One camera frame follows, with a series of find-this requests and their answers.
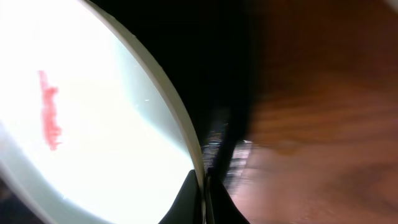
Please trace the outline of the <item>mint green plate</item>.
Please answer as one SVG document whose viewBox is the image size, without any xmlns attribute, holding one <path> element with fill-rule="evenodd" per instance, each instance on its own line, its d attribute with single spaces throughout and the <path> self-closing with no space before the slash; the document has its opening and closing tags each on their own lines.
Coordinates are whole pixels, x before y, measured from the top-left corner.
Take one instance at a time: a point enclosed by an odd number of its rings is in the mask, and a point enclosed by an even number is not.
<svg viewBox="0 0 398 224">
<path fill-rule="evenodd" d="M 1 2 L 1 178 L 44 223 L 159 223 L 201 149 L 150 52 L 91 1 Z"/>
</svg>

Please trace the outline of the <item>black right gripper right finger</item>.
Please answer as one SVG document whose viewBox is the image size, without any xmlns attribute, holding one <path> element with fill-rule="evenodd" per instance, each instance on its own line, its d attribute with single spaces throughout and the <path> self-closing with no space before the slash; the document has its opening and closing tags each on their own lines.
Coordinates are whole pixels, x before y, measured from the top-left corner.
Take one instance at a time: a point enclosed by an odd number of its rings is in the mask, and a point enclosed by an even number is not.
<svg viewBox="0 0 398 224">
<path fill-rule="evenodd" d="M 249 224 L 213 168 L 206 174 L 207 220 L 214 224 Z"/>
</svg>

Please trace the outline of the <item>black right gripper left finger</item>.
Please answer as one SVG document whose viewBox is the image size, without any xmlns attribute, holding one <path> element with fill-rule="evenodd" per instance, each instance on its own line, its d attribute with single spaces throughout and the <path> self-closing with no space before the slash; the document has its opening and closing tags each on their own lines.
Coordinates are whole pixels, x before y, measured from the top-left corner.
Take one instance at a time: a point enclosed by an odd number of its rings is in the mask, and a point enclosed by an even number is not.
<svg viewBox="0 0 398 224">
<path fill-rule="evenodd" d="M 202 224 L 201 195 L 194 170 L 188 173 L 174 203 L 159 224 Z"/>
</svg>

